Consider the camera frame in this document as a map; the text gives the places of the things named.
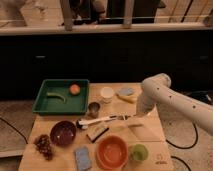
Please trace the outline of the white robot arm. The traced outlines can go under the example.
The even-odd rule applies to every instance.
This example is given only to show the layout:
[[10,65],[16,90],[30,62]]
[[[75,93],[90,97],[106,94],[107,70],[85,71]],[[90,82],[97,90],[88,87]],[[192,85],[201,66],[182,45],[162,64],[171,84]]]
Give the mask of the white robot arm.
[[146,116],[157,103],[164,103],[213,136],[213,106],[180,94],[170,86],[171,79],[165,73],[144,79],[136,102],[136,115]]

